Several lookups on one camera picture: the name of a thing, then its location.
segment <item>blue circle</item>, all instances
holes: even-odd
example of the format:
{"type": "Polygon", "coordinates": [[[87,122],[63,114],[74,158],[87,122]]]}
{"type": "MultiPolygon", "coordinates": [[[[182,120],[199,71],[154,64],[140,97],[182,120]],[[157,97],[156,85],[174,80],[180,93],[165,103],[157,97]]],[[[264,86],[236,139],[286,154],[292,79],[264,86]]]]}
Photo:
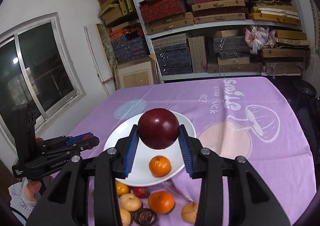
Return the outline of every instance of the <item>blue circle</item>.
{"type": "Polygon", "coordinates": [[[131,100],[121,105],[115,111],[115,118],[129,119],[144,111],[147,102],[143,99],[131,100]]]}

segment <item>tangerine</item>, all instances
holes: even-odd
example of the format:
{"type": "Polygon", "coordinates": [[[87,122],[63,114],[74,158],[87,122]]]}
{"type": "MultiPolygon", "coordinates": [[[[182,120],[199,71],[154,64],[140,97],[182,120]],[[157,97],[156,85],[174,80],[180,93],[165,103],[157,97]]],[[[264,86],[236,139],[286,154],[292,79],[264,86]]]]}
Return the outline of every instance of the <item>tangerine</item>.
{"type": "Polygon", "coordinates": [[[155,192],[150,195],[148,205],[150,209],[157,214],[166,214],[174,207],[173,196],[165,191],[155,192]]]}
{"type": "Polygon", "coordinates": [[[126,193],[130,193],[130,188],[129,186],[123,184],[123,183],[120,183],[118,181],[116,181],[116,190],[117,190],[117,195],[118,196],[121,196],[123,194],[126,194],[126,193]]]}
{"type": "Polygon", "coordinates": [[[149,169],[153,176],[162,177],[171,171],[171,163],[166,157],[155,156],[149,162],[149,169]]]}

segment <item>table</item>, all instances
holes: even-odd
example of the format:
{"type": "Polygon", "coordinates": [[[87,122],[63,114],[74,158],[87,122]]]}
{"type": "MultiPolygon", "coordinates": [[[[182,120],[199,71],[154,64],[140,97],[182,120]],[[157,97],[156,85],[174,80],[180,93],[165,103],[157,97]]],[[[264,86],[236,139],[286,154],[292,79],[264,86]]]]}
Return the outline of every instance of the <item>table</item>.
{"type": "MultiPolygon", "coordinates": [[[[313,159],[294,112],[283,95],[264,77],[188,81],[121,89],[95,108],[70,133],[92,132],[100,144],[82,153],[95,157],[106,140],[126,119],[153,108],[185,115],[204,147],[220,156],[247,157],[270,187],[291,224],[304,212],[316,193],[313,159]]],[[[169,181],[150,187],[174,195],[172,212],[158,217],[156,225],[189,225],[181,219],[182,207],[198,201],[201,179],[191,180],[185,169],[169,181]]],[[[224,178],[224,218],[228,225],[228,192],[224,178]]],[[[93,200],[89,198],[89,225],[93,200]]]]}

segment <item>window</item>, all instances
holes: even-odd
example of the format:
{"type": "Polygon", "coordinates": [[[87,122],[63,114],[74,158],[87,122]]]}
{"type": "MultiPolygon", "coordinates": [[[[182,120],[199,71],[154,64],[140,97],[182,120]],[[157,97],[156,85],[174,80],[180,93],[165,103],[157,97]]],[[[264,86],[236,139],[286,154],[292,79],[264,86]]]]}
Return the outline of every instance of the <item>window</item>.
{"type": "Polygon", "coordinates": [[[57,18],[36,22],[18,26],[0,40],[0,121],[7,134],[12,134],[14,106],[31,102],[38,127],[79,94],[60,43],[57,18]]]}

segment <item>red apple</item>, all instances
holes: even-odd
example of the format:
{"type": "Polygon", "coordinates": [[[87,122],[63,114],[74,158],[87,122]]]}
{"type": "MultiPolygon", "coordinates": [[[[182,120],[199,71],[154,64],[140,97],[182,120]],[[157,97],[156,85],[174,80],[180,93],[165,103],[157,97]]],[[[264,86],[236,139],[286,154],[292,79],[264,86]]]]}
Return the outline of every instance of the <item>red apple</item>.
{"type": "Polygon", "coordinates": [[[135,187],[133,188],[133,194],[139,198],[147,198],[150,195],[150,191],[147,187],[135,187]]]}
{"type": "Polygon", "coordinates": [[[179,136],[179,121],[169,110],[155,108],[145,112],[138,121],[141,141],[152,149],[165,149],[179,136]]]}

